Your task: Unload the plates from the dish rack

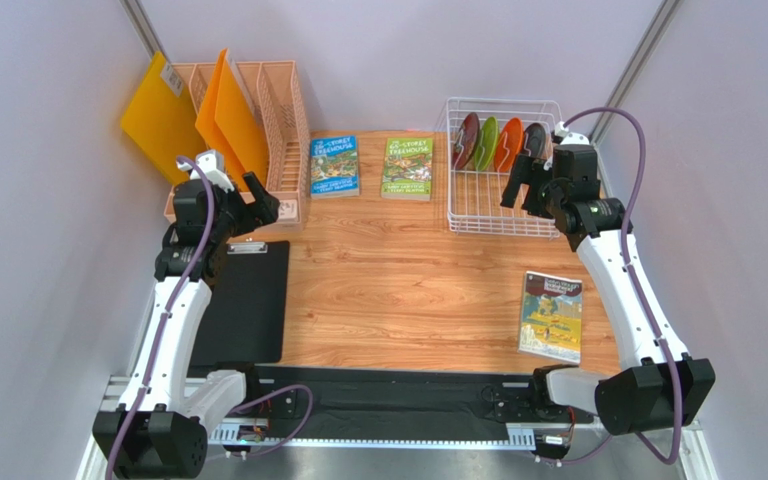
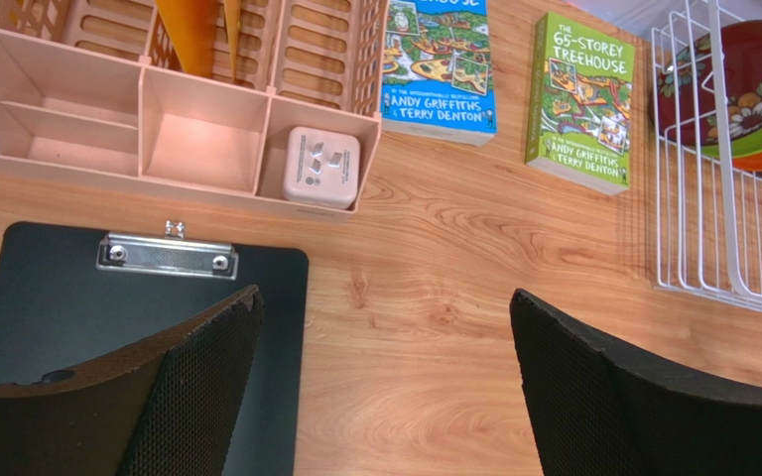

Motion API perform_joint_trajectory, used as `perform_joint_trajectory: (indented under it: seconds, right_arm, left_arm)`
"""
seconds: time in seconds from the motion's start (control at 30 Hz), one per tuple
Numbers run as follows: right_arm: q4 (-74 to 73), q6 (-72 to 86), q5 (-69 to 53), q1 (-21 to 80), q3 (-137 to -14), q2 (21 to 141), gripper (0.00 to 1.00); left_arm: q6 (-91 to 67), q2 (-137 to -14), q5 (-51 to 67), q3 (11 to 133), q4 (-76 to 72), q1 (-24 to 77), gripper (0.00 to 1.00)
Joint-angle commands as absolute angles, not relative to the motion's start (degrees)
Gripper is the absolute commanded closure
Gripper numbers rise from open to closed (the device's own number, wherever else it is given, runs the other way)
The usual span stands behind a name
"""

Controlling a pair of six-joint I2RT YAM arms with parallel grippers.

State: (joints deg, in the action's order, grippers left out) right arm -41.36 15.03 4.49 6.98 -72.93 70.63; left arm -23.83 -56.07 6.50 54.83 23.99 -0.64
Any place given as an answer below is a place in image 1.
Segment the green plate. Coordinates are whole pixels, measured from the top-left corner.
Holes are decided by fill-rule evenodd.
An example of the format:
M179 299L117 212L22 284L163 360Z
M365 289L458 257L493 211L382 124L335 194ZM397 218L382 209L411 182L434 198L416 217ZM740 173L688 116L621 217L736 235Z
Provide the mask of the green plate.
M498 120L494 116L488 117L483 123L473 155L473 164L476 171L489 171L494 159L499 138Z

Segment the red floral plate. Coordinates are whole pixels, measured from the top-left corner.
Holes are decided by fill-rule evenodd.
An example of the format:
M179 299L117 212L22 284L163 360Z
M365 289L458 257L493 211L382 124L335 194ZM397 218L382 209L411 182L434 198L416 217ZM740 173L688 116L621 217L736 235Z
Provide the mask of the red floral plate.
M459 126L452 146L451 165L454 170L464 170L472 160L480 126L475 112L470 112Z

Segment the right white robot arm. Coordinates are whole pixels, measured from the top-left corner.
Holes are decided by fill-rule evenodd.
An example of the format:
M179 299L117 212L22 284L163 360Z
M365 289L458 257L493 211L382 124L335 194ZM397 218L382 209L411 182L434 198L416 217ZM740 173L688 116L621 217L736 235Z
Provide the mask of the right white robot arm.
M539 398L600 418L615 436L690 425L714 386L706 358L692 357L659 306L637 258L632 225L617 198L600 195L597 153L562 145L551 161L522 151L501 204L551 219L593 280L610 321L621 372L605 376L573 366L535 372Z

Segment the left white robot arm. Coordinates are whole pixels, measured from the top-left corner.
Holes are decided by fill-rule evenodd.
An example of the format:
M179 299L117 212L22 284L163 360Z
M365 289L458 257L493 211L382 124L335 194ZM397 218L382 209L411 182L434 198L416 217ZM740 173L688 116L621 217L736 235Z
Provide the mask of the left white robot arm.
M246 379L218 370L191 395L189 363L202 317L229 252L229 239L272 224L279 200L253 173L246 202L220 174L174 189L175 220L155 260L153 308L135 369L116 407L96 414L92 435L109 479L193 479L206 463L208 439L240 405Z

